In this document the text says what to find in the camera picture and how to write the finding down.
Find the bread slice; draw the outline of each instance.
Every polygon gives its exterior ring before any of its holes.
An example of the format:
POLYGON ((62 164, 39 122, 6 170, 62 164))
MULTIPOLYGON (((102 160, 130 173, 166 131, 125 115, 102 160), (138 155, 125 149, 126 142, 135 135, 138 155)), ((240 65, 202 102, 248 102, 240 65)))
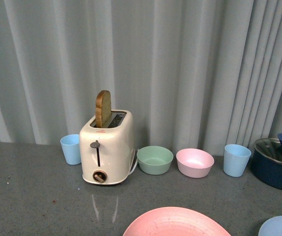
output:
POLYGON ((102 128, 112 115, 111 93, 102 90, 96 97, 95 122, 97 128, 102 128))

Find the plate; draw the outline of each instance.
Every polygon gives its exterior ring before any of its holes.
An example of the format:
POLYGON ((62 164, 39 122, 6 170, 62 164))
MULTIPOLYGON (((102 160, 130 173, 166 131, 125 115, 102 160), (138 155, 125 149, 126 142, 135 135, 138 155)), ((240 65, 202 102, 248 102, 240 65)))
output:
POLYGON ((182 207, 150 210, 135 219, 123 236, 230 236, 211 218, 182 207))
POLYGON ((273 217, 264 222, 259 230, 258 236, 280 235, 282 235, 282 215, 273 217))

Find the countertop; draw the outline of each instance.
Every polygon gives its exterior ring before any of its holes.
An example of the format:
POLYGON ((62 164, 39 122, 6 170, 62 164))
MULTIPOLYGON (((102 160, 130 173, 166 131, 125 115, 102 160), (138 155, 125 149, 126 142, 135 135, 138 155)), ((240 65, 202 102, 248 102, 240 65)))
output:
POLYGON ((241 177, 223 172, 215 156, 210 173, 189 178, 177 168, 151 176, 137 166, 121 184, 82 179, 82 166, 65 162, 60 146, 0 143, 0 236, 121 236, 143 213, 185 207, 218 222, 232 236, 256 236, 282 215, 282 190, 258 180, 247 166, 241 177))

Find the toaster lever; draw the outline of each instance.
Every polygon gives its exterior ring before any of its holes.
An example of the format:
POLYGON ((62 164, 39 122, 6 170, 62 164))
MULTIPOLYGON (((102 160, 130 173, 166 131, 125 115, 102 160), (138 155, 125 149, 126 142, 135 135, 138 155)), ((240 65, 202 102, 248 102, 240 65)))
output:
POLYGON ((99 148, 100 145, 101 145, 101 144, 96 140, 95 142, 93 142, 93 143, 90 144, 90 147, 91 147, 91 148, 99 148))

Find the light blue cup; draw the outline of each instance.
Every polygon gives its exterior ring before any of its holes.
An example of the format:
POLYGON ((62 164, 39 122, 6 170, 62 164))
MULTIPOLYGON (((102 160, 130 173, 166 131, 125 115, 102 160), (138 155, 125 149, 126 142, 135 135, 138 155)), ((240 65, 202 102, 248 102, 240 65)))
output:
POLYGON ((224 172, 232 177, 243 175, 247 166, 251 151, 238 144, 228 144, 224 151, 224 172))
POLYGON ((79 142, 79 134, 70 134, 60 140, 64 157, 69 165, 78 165, 81 163, 79 142))

